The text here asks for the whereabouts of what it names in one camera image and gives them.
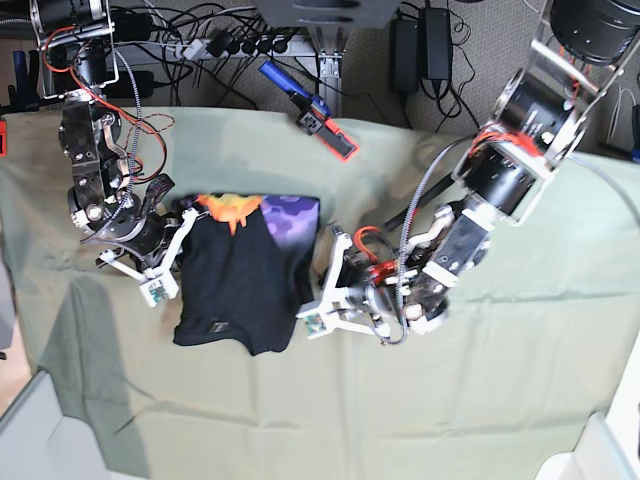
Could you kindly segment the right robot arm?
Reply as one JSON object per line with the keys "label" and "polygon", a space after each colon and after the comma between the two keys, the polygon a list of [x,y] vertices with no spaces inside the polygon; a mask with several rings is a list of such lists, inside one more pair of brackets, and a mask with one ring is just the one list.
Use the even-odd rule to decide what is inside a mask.
{"label": "right robot arm", "polygon": [[[141,133],[159,132],[140,111],[130,114],[103,93],[126,62],[115,48],[108,2],[32,1],[29,15],[42,65],[52,75],[45,97],[63,103],[58,137],[71,162],[73,224],[84,243],[105,246],[100,266],[141,280],[177,274],[182,243],[203,215],[159,213],[175,184],[162,169],[144,177],[136,146]],[[119,143],[125,123],[133,129],[128,147]]]}

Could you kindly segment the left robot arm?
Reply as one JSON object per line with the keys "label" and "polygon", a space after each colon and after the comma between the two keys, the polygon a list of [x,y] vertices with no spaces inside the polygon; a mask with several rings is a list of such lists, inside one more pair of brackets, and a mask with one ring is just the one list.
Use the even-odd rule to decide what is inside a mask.
{"label": "left robot arm", "polygon": [[448,292],[482,261],[496,224],[518,225],[531,214],[638,48],[637,2],[547,2],[526,64],[478,133],[463,139],[465,153],[450,175],[462,199],[439,205],[430,228],[417,234],[412,224],[424,194],[417,188],[387,256],[367,245],[382,239],[378,228],[335,229],[321,294],[297,315],[308,336],[343,330],[399,345],[438,328]]}

